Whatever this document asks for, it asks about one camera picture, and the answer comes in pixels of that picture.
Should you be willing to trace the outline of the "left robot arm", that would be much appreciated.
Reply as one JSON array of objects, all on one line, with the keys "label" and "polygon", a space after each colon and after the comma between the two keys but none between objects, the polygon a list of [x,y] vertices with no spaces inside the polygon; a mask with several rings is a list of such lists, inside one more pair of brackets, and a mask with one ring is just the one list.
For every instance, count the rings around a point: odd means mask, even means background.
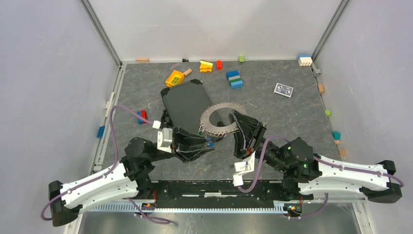
[{"label": "left robot arm", "polygon": [[141,137],[131,139],[125,155],[113,165],[83,179],[62,183],[49,183],[49,203],[53,226],[66,225],[89,209],[126,198],[152,199],[154,185],[149,177],[153,162],[177,158],[192,162],[213,151],[211,140],[192,134],[180,127],[163,128],[157,141]]}]

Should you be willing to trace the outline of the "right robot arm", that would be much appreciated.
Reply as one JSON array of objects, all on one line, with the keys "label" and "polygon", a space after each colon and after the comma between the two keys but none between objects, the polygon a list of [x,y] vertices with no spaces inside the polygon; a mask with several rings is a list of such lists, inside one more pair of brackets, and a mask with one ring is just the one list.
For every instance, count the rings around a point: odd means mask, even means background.
[{"label": "right robot arm", "polygon": [[331,159],[314,152],[302,138],[285,140],[277,146],[264,137],[266,127],[255,118],[233,111],[229,120],[235,125],[233,185],[241,192],[252,191],[264,163],[283,174],[284,199],[314,194],[354,193],[371,202],[395,203],[402,198],[403,183],[395,177],[395,164],[384,160],[363,165]]}]

